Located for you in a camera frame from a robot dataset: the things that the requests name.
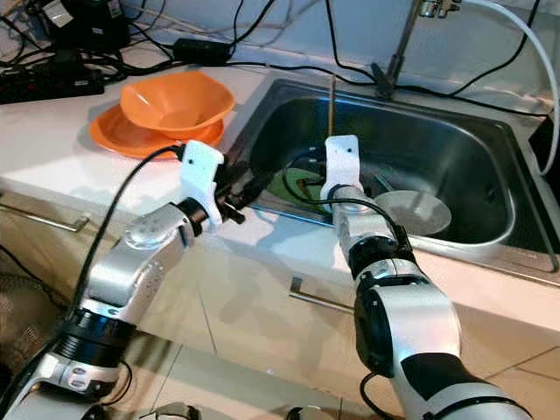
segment stainless steel sink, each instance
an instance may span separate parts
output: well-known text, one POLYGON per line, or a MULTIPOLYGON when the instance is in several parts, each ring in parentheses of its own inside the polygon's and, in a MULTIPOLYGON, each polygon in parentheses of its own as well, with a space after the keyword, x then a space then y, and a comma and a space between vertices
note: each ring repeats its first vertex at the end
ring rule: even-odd
MULTIPOLYGON (((328 93, 291 80, 275 81, 229 152, 254 175, 281 170, 327 135, 328 93)), ((360 139, 362 184, 372 194, 386 180, 395 189, 438 196, 451 225, 414 237, 418 249, 498 270, 560 283, 554 234, 511 129, 469 115, 338 93, 336 134, 360 139)), ((320 164, 297 167, 319 174, 320 164)), ((265 192, 255 207, 330 224, 328 214, 265 192)))

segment white hose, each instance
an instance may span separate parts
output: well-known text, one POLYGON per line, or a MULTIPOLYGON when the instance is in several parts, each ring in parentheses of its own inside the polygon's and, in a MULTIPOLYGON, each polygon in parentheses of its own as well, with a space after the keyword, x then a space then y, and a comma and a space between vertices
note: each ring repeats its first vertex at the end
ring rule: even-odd
POLYGON ((554 102, 554 131, 552 134, 552 147, 550 148, 549 160, 547 161, 543 170, 540 170, 539 173, 541 175, 546 175, 552 164, 554 163, 555 155, 557 154, 558 149, 558 137, 560 135, 560 97, 558 96, 558 83, 557 77, 554 73, 554 68, 552 67, 552 63, 550 63, 549 56, 547 55, 546 51, 544 50, 543 44, 536 36, 536 34, 531 31, 531 28, 525 24, 515 13, 506 9, 504 6, 499 4, 493 3, 489 0, 463 0, 464 3, 470 4, 477 4, 478 6, 487 7, 488 9, 492 9, 493 11, 497 11, 504 15, 505 17, 509 18, 512 22, 514 22, 517 26, 519 26, 523 32, 527 35, 530 41, 535 46, 536 51, 538 52, 539 56, 541 57, 542 63, 546 67, 546 73, 549 76, 550 86, 552 87, 552 100, 554 102))

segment cabinet handle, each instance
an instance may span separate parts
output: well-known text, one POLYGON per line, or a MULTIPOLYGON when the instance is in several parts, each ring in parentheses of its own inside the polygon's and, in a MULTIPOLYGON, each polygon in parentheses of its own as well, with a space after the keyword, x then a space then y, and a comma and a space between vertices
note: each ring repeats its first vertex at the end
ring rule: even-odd
POLYGON ((317 297, 310 295, 301 291, 301 284, 303 280, 299 277, 291 278, 290 286, 290 297, 303 300, 304 302, 309 302, 310 304, 315 304, 323 306, 325 308, 334 309, 335 311, 354 314, 354 308, 345 304, 340 304, 338 302, 333 302, 329 299, 323 299, 322 297, 317 297))
POLYGON ((6 206, 5 204, 0 204, 0 210, 3 210, 11 214, 15 214, 17 216, 21 216, 24 219, 29 219, 30 221, 38 221, 39 223, 44 223, 48 226, 66 230, 67 232, 73 232, 75 234, 80 232, 89 223, 89 218, 86 216, 80 216, 78 219, 76 219, 73 223, 70 224, 55 219, 51 219, 50 217, 40 216, 36 213, 28 212, 20 208, 6 206))

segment cabinet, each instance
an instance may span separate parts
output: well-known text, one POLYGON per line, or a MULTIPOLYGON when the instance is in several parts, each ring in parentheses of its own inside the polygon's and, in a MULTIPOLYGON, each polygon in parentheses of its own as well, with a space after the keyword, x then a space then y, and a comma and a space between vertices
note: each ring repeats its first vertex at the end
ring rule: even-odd
MULTIPOLYGON (((3 195, 1 202, 60 221, 73 221, 80 215, 73 209, 13 193, 3 195)), ((79 233, 72 233, 0 211, 0 243, 36 276, 71 297, 81 265, 102 222, 101 216, 89 215, 89 218, 91 221, 79 233)), ((111 221, 98 256, 113 247, 123 229, 122 223, 111 221)), ((196 283, 189 276, 191 265, 192 258, 187 253, 165 278, 139 328, 213 353, 196 283)))
MULTIPOLYGON (((200 295, 218 356, 241 365, 358 399, 367 373, 355 350, 354 317, 290 297, 292 275, 223 251, 195 249, 200 295)), ((348 279, 302 277, 301 290, 352 305, 348 279)))

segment countertop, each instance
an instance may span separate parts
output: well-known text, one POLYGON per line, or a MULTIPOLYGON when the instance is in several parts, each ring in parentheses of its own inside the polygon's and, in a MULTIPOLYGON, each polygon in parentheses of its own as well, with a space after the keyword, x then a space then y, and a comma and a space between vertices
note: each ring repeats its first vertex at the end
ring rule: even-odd
MULTIPOLYGON (((238 117, 240 111, 259 102, 274 74, 268 69, 232 67, 201 71, 225 84, 236 98, 234 111, 226 118, 227 131, 220 145, 224 151, 244 124, 238 117)), ((104 214, 116 189, 138 161, 97 146, 89 137, 88 125, 118 103, 122 85, 108 87, 103 95, 0 107, 0 192, 21 193, 85 213, 104 214)), ((343 83, 339 87, 352 90, 343 83)), ((412 94, 398 93, 396 99, 508 123, 531 172, 536 174, 536 161, 527 141, 537 125, 535 119, 412 94)), ((181 199, 179 168, 177 162, 148 164, 124 194, 115 217, 129 221, 168 201, 181 199)), ((556 231, 560 230, 560 209, 548 185, 538 176, 535 183, 556 231)), ((352 282, 331 228, 252 208, 243 212, 245 224, 226 223, 218 233, 202 235, 200 246, 280 264, 294 274, 352 282)), ((559 287, 421 251, 415 254, 422 270, 454 302, 560 332, 559 287)))

